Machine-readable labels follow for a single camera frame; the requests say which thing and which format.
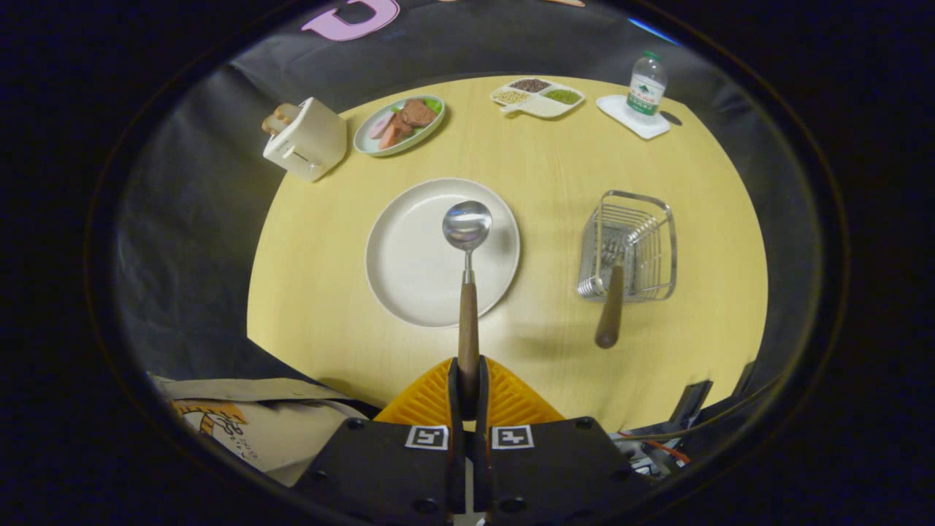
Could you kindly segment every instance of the pink letter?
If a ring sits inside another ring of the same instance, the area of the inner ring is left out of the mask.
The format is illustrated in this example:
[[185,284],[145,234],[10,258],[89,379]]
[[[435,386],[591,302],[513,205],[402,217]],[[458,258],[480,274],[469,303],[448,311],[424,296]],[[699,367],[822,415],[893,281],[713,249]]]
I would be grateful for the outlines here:
[[370,6],[375,13],[373,18],[366,22],[349,24],[335,14],[338,12],[337,9],[331,9],[303,25],[302,31],[310,29],[322,37],[336,42],[354,40],[382,28],[392,22],[396,15],[399,14],[399,4],[396,3],[396,0],[347,0],[348,4],[354,2],[363,2]]

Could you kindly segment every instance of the yellow table surface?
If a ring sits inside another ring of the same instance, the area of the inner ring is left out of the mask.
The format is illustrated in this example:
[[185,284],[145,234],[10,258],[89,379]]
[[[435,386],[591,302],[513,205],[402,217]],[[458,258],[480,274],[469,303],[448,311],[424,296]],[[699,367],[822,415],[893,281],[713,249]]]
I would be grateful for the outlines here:
[[[302,373],[380,406],[454,356],[457,329],[417,328],[381,307],[364,252],[394,197],[459,177],[503,197],[522,243],[510,290],[481,318],[482,354],[566,417],[594,416],[608,431],[668,419],[687,384],[713,380],[706,405],[729,396],[756,357],[767,309],[763,240],[730,159],[669,99],[661,109],[683,125],[639,138],[597,108],[599,97],[626,93],[607,82],[551,77],[587,100],[555,120],[505,117],[489,95],[516,78],[444,82],[342,113],[345,160],[315,183],[287,175],[270,207],[253,262],[248,336]],[[350,146],[370,114],[410,95],[445,100],[449,113],[434,136],[385,158]],[[625,304],[620,340],[604,350],[593,343],[603,304],[584,301],[575,286],[584,225],[609,189],[669,204],[678,282],[668,300]]]

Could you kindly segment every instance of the white plate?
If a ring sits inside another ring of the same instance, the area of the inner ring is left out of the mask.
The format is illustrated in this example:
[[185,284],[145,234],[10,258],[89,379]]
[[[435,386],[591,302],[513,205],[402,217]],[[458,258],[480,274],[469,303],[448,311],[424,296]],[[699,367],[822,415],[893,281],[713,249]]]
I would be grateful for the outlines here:
[[[387,113],[393,111],[393,108],[402,108],[403,105],[406,104],[406,101],[411,98],[430,98],[432,100],[435,100],[441,103],[441,112],[439,112],[439,116],[436,117],[435,120],[432,121],[431,124],[423,128],[422,131],[416,132],[414,135],[412,135],[412,137],[406,140],[399,141],[393,146],[390,146],[389,148],[387,148],[386,150],[381,150],[380,140],[371,139],[367,135],[367,132],[370,131],[370,127],[374,123],[376,123],[377,120],[380,119],[383,115],[386,115]],[[432,135],[432,132],[438,129],[439,125],[441,124],[442,119],[445,118],[445,113],[447,112],[448,110],[445,107],[445,101],[441,100],[440,98],[436,96],[414,95],[414,96],[408,96],[406,98],[401,98],[397,100],[396,102],[394,102],[393,104],[384,106],[381,110],[377,111],[373,115],[370,115],[370,117],[367,118],[367,120],[365,120],[364,123],[361,124],[359,128],[357,128],[357,133],[353,135],[353,147],[355,150],[357,150],[360,153],[366,153],[367,155],[373,155],[374,157],[383,157],[384,155],[392,155],[394,153],[402,152],[403,150],[407,150],[415,146],[416,144],[419,144],[423,140],[427,139],[428,136]]]
[[672,128],[669,121],[659,113],[653,115],[653,121],[648,124],[632,118],[630,113],[626,111],[626,95],[602,96],[597,100],[597,107],[607,113],[614,121],[630,128],[644,139],[652,139]]
[[467,200],[483,203],[493,218],[487,240],[472,256],[478,314],[506,294],[520,262],[520,229],[510,207],[473,181],[436,179],[393,199],[367,240],[370,290],[394,316],[419,327],[457,327],[465,255],[445,241],[441,219]]
[[[533,80],[533,79],[542,80],[543,82],[548,82],[549,85],[542,88],[541,91],[538,91],[535,93],[530,93],[525,90],[510,87],[510,84],[514,84],[515,82],[518,82],[520,80]],[[558,102],[557,100],[552,100],[551,98],[545,96],[545,94],[551,91],[554,91],[554,90],[569,90],[570,92],[578,94],[580,98],[574,104],[565,104],[563,102]],[[506,84],[500,86],[499,88],[496,88],[494,91],[490,92],[491,100],[493,100],[500,106],[506,106],[507,105],[506,102],[497,100],[495,98],[495,95],[501,92],[516,92],[516,93],[530,95],[530,97],[527,100],[523,101],[523,106],[520,106],[517,110],[524,111],[525,113],[529,113],[530,115],[535,115],[543,119],[553,119],[560,115],[564,115],[565,113],[568,113],[569,111],[572,111],[575,108],[577,108],[579,105],[581,105],[585,99],[584,94],[582,92],[572,88],[571,86],[566,86],[565,84],[559,84],[558,82],[552,82],[551,80],[539,79],[537,77],[524,77],[522,79],[511,80],[507,82]]]

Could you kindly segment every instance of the orange wire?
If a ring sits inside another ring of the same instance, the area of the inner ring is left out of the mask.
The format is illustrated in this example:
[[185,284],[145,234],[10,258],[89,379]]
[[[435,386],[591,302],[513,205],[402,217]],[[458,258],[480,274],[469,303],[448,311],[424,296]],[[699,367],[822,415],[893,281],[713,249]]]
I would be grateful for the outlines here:
[[[624,437],[624,438],[633,436],[632,434],[627,434],[627,433],[620,432],[620,431],[618,431],[617,434],[619,434],[620,436],[622,436],[622,437]],[[646,444],[649,444],[649,445],[652,446],[652,447],[655,447],[655,448],[658,448],[658,449],[662,449],[662,450],[665,451],[666,453],[669,453],[671,456],[675,457],[675,458],[678,459],[678,460],[681,460],[682,462],[684,462],[684,463],[686,463],[686,464],[687,464],[688,462],[691,462],[691,460],[690,460],[687,456],[685,456],[685,454],[682,453],[681,451],[676,451],[675,449],[672,449],[671,447],[665,447],[665,446],[659,444],[659,443],[658,443],[657,441],[655,441],[655,440],[644,440],[643,442],[645,442]]]

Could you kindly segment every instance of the plate of food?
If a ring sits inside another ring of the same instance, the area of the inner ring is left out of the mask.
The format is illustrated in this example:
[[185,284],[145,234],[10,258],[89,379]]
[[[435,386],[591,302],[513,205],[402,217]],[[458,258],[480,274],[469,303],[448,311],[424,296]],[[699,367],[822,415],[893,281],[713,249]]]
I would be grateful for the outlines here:
[[432,95],[401,98],[370,115],[357,128],[353,147],[383,157],[407,150],[432,135],[445,118],[445,103]]

